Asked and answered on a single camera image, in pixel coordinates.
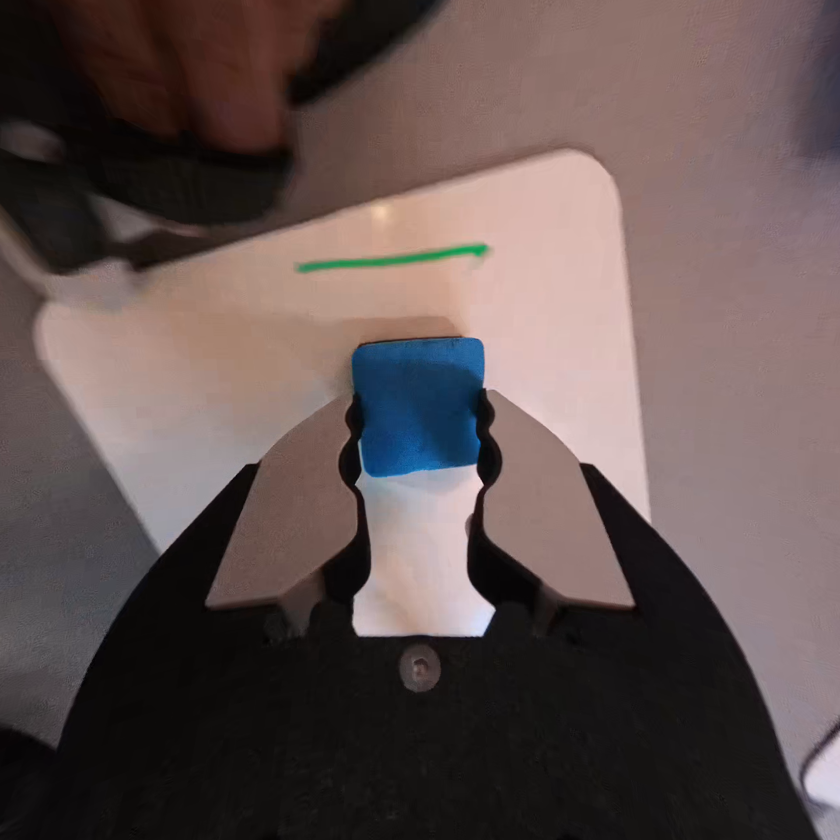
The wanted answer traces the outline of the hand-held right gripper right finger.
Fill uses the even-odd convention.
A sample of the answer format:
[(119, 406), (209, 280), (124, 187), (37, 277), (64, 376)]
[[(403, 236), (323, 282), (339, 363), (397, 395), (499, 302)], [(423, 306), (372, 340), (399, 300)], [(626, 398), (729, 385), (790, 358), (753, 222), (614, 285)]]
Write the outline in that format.
[(636, 606), (579, 459), (499, 392), (479, 397), (481, 489), (469, 521), (468, 577), (493, 606), (535, 622), (563, 607)]

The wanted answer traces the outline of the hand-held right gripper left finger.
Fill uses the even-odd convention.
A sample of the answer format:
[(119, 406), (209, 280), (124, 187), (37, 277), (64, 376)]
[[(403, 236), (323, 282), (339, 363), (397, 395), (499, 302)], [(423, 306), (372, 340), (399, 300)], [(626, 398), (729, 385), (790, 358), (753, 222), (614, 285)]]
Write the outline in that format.
[(361, 419), (341, 395), (285, 433), (260, 460), (205, 606), (279, 605), (307, 621), (325, 595), (352, 603), (371, 572), (361, 476)]

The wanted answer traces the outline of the person's left hand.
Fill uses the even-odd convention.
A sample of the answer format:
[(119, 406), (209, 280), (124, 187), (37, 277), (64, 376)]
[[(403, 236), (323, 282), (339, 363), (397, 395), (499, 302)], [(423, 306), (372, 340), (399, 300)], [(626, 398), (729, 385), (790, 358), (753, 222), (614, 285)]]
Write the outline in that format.
[(49, 10), (110, 117), (237, 154), (282, 145), (284, 88), (322, 14), (299, 1), (64, 1)]

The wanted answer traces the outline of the blue whiteboard eraser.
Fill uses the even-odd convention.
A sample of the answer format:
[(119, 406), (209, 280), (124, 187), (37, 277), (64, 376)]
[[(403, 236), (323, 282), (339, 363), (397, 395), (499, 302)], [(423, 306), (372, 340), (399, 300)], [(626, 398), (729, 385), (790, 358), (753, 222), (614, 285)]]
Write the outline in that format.
[(475, 338), (366, 343), (351, 357), (366, 473), (390, 478), (474, 466), (485, 348)]

